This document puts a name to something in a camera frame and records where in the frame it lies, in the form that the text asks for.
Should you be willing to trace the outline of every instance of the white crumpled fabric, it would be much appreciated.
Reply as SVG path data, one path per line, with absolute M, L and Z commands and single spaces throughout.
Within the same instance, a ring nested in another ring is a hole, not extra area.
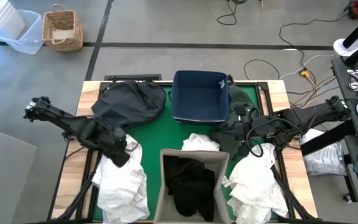
M 270 220 L 272 211 L 285 217 L 288 209 L 280 186 L 270 170 L 274 165 L 274 145 L 261 144 L 261 158 L 249 154 L 234 167 L 229 181 L 232 188 L 227 204 L 233 208 L 238 224 L 262 224 Z M 252 150 L 259 154 L 259 146 Z
M 204 134 L 192 133 L 190 137 L 183 141 L 182 151 L 219 151 L 219 144 L 210 140 L 210 138 Z
M 104 224 L 132 223 L 150 215 L 146 174 L 140 164 L 142 146 L 128 134 L 126 140 L 127 149 L 131 151 L 127 163 L 118 168 L 102 156 L 92 179 L 99 188 L 98 207 L 103 211 Z

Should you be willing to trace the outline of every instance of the wicker basket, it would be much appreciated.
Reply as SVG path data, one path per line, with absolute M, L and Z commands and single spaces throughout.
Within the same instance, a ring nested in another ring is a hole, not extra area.
M 61 7 L 63 11 L 56 11 L 55 7 L 57 6 Z M 52 11 L 44 14 L 42 41 L 57 52 L 81 50 L 84 42 L 84 32 L 77 13 L 74 10 L 65 10 L 60 4 L 54 4 Z M 73 30 L 74 37 L 54 39 L 53 32 L 55 30 Z

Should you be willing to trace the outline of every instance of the black cloth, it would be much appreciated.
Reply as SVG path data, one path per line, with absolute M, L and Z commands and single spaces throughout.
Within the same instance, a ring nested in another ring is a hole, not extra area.
M 164 156 L 165 183 L 179 214 L 190 217 L 198 211 L 207 222 L 214 220 L 215 173 L 202 162 Z
M 112 83 L 92 111 L 108 125 L 127 130 L 155 121 L 165 107 L 166 97 L 165 90 L 152 81 Z

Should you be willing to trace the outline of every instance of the white plastic bag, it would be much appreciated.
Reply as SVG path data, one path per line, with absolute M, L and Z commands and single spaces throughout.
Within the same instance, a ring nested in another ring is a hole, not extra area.
M 322 135 L 322 131 L 310 129 L 300 139 L 301 144 Z M 310 175 L 336 174 L 347 175 L 342 145 L 336 142 L 312 154 L 303 157 L 306 170 Z

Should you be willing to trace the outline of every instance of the gray concrete floor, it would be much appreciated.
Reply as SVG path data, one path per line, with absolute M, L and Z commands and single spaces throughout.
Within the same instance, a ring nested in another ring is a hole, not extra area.
M 17 9 L 41 14 L 50 11 L 50 6 L 56 2 L 74 9 L 83 23 L 85 42 L 95 42 L 108 0 L 11 2 Z M 115 0 L 103 42 L 285 45 L 278 38 L 280 26 L 312 19 L 336 19 L 347 4 L 347 0 L 265 2 L 270 3 L 265 11 L 256 0 L 241 4 L 236 14 L 238 24 L 222 26 L 216 18 L 229 12 L 224 0 Z M 357 25 L 358 21 L 345 17 L 332 23 L 286 27 L 282 36 L 295 45 L 330 46 L 336 39 L 346 37 Z M 46 219 L 66 147 L 61 129 L 44 122 L 29 123 L 22 119 L 23 109 L 32 97 L 46 95 L 55 106 L 74 113 L 93 50 L 93 47 L 84 47 L 80 52 L 58 54 L 42 47 L 37 54 L 26 55 L 9 46 L 0 46 L 0 132 L 38 147 L 14 223 Z M 304 62 L 318 54 L 334 52 L 306 50 Z M 195 69 L 230 73 L 236 80 L 245 80 L 243 65 L 251 59 L 267 60 L 283 75 L 300 67 L 300 56 L 293 50 L 102 47 L 91 79 L 102 80 L 105 75 L 161 73 L 164 80 L 171 80 L 177 70 Z M 315 74 L 317 82 L 332 75 L 329 58 L 316 58 L 307 67 Z M 250 79 L 277 78 L 275 70 L 262 62 L 252 62 L 246 69 Z M 288 91 L 311 89 L 310 83 L 297 74 L 285 77 L 284 81 Z M 323 90 L 336 86 L 333 81 Z M 338 89 L 329 91 L 313 104 L 322 103 L 332 95 L 340 96 L 341 93 Z M 292 102 L 299 98 L 289 95 Z M 324 125 L 332 128 L 337 123 Z M 342 200 L 342 195 L 347 193 L 342 177 L 310 177 L 310 184 L 320 218 L 358 223 L 358 203 L 348 205 Z

